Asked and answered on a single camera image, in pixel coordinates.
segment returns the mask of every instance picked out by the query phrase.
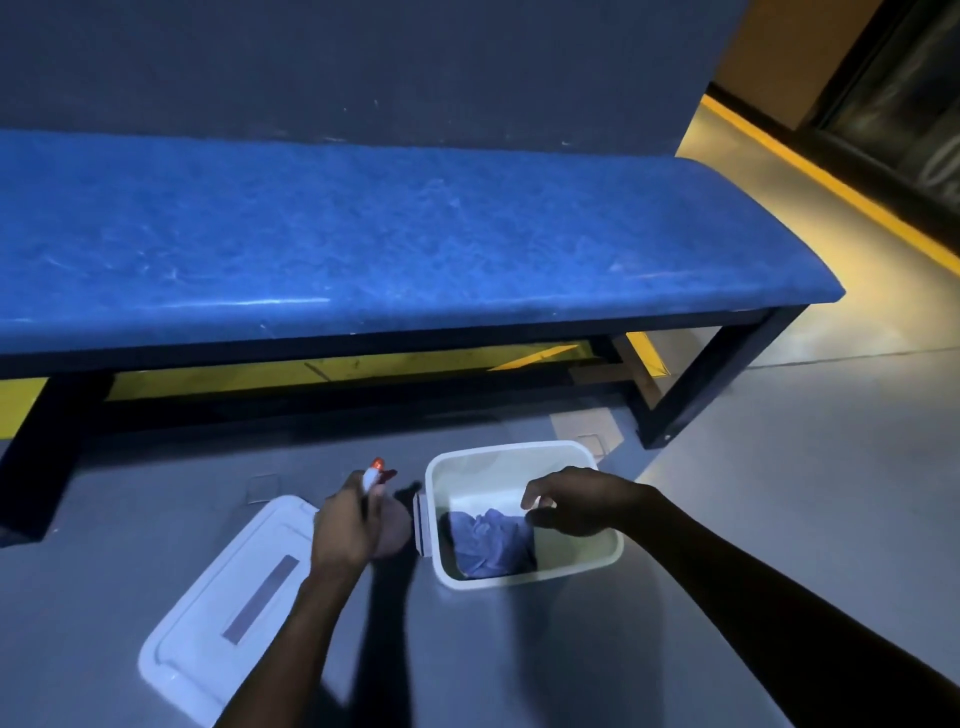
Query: person's left arm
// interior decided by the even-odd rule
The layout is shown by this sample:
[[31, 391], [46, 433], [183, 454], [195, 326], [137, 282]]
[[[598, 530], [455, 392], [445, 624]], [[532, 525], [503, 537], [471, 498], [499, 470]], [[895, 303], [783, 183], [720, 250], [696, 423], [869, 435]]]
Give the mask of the person's left arm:
[[324, 671], [333, 628], [380, 535], [382, 485], [364, 519], [362, 472], [352, 473], [314, 519], [310, 574], [290, 615], [215, 728], [297, 728]]

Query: hand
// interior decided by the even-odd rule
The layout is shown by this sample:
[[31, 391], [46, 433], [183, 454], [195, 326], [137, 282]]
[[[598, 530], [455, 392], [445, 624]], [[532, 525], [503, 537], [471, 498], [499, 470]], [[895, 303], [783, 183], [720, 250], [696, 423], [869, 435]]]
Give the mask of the hand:
[[[650, 490], [649, 485], [593, 468], [567, 467], [531, 480], [520, 506], [529, 511], [527, 522], [538, 528], [553, 528], [568, 536], [592, 536], [604, 528], [620, 527]], [[534, 508], [538, 497], [540, 507]]]
[[329, 497], [313, 520], [311, 576], [334, 579], [353, 589], [370, 562], [380, 538], [383, 483], [367, 495], [367, 517], [361, 507], [363, 471], [349, 475], [344, 487]]

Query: floor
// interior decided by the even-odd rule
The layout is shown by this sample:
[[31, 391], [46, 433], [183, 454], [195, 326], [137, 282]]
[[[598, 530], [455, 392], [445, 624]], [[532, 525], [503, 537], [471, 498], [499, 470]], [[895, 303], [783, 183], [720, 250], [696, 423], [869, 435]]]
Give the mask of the floor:
[[[708, 109], [680, 154], [777, 215], [833, 268], [847, 298], [809, 309], [660, 453], [638, 447], [615, 400], [397, 423], [389, 436], [315, 422], [309, 432], [198, 433], [189, 443], [94, 450], [55, 532], [0, 551], [5, 714], [24, 728], [75, 716], [105, 728], [190, 725], [139, 679], [136, 654], [252, 517], [252, 473], [278, 473], [283, 492], [316, 500], [372, 452], [410, 482], [438, 452], [552, 439], [571, 427], [604, 430], [601, 468], [653, 483], [960, 682], [960, 279]], [[651, 338], [675, 375], [709, 336]], [[365, 698], [397, 700], [358, 687], [368, 656], [389, 654], [373, 668], [408, 686], [398, 725], [788, 725], [635, 546], [605, 570], [497, 594], [445, 592], [424, 561], [400, 569], [368, 574], [351, 600], [318, 724], [344, 723]], [[375, 619], [384, 613], [402, 620]], [[381, 622], [405, 625], [405, 649], [374, 628]]]

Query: crumpled cloth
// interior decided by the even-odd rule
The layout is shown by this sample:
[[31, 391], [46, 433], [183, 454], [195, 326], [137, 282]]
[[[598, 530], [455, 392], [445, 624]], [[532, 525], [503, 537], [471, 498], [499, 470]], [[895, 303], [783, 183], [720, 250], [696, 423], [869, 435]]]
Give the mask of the crumpled cloth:
[[522, 517], [491, 508], [483, 516], [451, 512], [450, 537], [457, 568], [470, 579], [537, 570], [534, 529]]

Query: dark blue wall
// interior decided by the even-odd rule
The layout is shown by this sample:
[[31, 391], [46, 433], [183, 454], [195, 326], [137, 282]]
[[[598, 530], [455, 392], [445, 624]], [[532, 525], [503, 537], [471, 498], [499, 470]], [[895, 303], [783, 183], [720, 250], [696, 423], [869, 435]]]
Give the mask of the dark blue wall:
[[0, 127], [670, 154], [746, 0], [3, 0]]

